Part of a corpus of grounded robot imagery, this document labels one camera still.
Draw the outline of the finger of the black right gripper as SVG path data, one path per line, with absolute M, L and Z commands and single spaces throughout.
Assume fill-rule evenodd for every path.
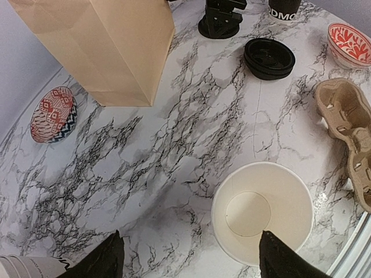
M 206 21 L 209 28 L 212 24 L 225 23 L 240 27 L 243 17 L 240 13 L 234 12 L 234 9 L 244 10 L 245 8 L 246 0 L 207 0 L 205 14 L 201 20 Z

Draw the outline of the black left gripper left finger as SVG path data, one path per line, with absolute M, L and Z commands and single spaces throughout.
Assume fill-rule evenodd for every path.
M 123 277 L 124 240 L 116 230 L 77 265 L 59 277 Z

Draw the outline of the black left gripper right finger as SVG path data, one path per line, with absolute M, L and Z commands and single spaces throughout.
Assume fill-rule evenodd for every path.
M 259 243 L 259 268 L 262 278 L 330 277 L 297 255 L 271 231 L 263 231 Z

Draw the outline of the white paper coffee cup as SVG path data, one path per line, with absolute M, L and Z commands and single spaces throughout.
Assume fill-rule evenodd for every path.
M 292 250 L 307 241 L 314 222 L 308 187 L 290 169 L 254 162 L 231 173 L 214 194 L 211 220 L 223 251 L 237 262 L 259 265 L 259 243 L 270 231 Z

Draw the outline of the stack of white cups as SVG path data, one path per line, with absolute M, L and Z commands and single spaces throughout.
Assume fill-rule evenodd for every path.
M 58 277 L 74 265 L 65 258 L 2 255 L 1 277 Z

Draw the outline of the black coffee cup lid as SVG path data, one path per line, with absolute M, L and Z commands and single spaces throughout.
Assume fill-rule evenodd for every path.
M 206 21 L 200 21 L 198 23 L 199 33 L 209 39 L 228 39 L 233 37 L 240 30 L 239 25 L 229 25 L 227 23 L 222 25 L 212 24 L 209 28 Z

